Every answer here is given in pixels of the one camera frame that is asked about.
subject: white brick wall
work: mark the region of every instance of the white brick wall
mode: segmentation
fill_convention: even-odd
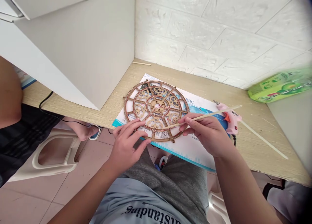
[[[136,0],[135,57],[246,89],[312,61],[306,0]]]

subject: glue gun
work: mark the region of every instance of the glue gun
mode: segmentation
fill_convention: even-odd
[[[219,103],[217,101],[214,100],[214,103],[217,104],[217,108],[219,110],[224,110],[224,109],[228,109],[228,107],[223,104],[223,103]],[[236,135],[238,132],[238,128],[237,128],[237,122],[241,121],[241,116],[238,115],[237,113],[235,113],[234,111],[229,111],[229,112],[223,112],[225,115],[225,119],[227,121],[227,129],[226,132],[230,135]]]

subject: white plastic chair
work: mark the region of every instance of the white plastic chair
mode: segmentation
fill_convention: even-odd
[[[214,193],[209,191],[208,201],[209,209],[212,209],[216,214],[220,215],[226,224],[231,224],[222,193]]]
[[[48,142],[55,138],[73,139],[64,162],[54,165],[40,165],[38,162],[40,152]],[[8,182],[71,172],[78,164],[78,162],[74,161],[74,158],[79,144],[80,141],[75,132],[62,129],[52,129],[48,138],[38,146],[36,151],[27,159],[24,165],[19,168],[18,171],[16,171],[16,173],[8,180]]]

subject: wire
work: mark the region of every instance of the wire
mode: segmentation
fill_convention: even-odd
[[[279,179],[272,179],[270,178],[267,174],[265,174],[269,179],[274,180],[274,181],[280,181]]]
[[[236,147],[236,135],[232,135],[233,140],[234,140],[234,146]]]
[[[66,120],[63,120],[63,119],[61,119],[61,118],[55,116],[55,115],[49,114],[47,111],[43,110],[43,109],[41,108],[42,104],[43,104],[47,99],[49,99],[49,98],[52,96],[52,94],[53,94],[53,91],[51,91],[51,93],[50,93],[43,101],[40,102],[40,104],[39,104],[39,109],[40,109],[41,112],[43,112],[43,113],[45,113],[45,114],[47,114],[47,115],[50,115],[50,116],[52,116],[52,117],[55,117],[55,118],[57,118],[57,119],[59,119],[59,120],[61,120],[61,121],[63,121],[63,122],[75,122],[75,123],[79,123],[80,125],[83,125],[83,126],[86,126],[86,127],[94,126],[94,125],[85,125],[85,124],[82,124],[82,123],[77,122],[77,121],[66,121]],[[100,129],[100,128],[107,129],[106,127],[102,127],[102,126],[94,126],[94,127],[97,127],[97,128],[99,128],[99,129]]]

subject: wooden gear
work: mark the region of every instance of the wooden gear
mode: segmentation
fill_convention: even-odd
[[[176,87],[164,82],[148,80],[139,83],[129,91],[123,109],[127,122],[130,121],[130,114],[140,118],[141,121],[146,121],[144,127],[151,131],[151,136],[145,138],[158,142],[170,140],[175,142],[183,132],[173,133],[173,128],[163,128],[176,124],[183,113],[189,113],[187,101]]]

